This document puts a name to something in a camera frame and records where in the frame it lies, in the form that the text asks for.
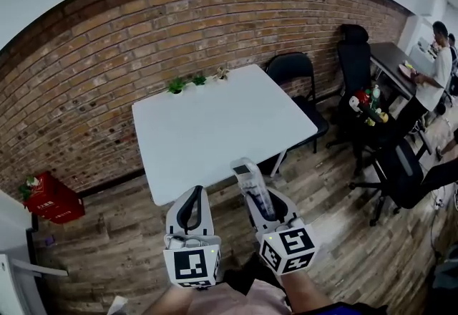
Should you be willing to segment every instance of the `chair backrest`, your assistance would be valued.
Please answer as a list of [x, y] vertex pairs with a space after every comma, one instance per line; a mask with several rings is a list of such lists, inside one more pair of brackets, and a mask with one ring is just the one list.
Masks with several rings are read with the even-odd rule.
[[442, 186], [452, 184], [455, 181], [458, 181], [457, 172], [458, 158], [455, 158], [448, 163], [434, 166], [425, 176], [420, 188], [425, 193], [429, 193], [430, 191], [438, 189]]
[[277, 55], [269, 61], [266, 72], [278, 85], [291, 81], [294, 78], [310, 77], [312, 98], [315, 101], [313, 65], [307, 54], [294, 52]]
[[359, 25], [341, 25], [344, 39], [337, 43], [338, 60], [345, 82], [345, 97], [371, 86], [371, 47], [369, 35]]

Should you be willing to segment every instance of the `brick wall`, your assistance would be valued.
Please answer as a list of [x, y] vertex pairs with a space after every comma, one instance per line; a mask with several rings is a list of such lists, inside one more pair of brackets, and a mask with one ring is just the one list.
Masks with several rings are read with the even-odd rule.
[[82, 190], [141, 168], [131, 105], [176, 76], [300, 51], [329, 92], [339, 24], [395, 42], [407, 15], [390, 0], [68, 0], [0, 52], [0, 188], [18, 198], [50, 170]]

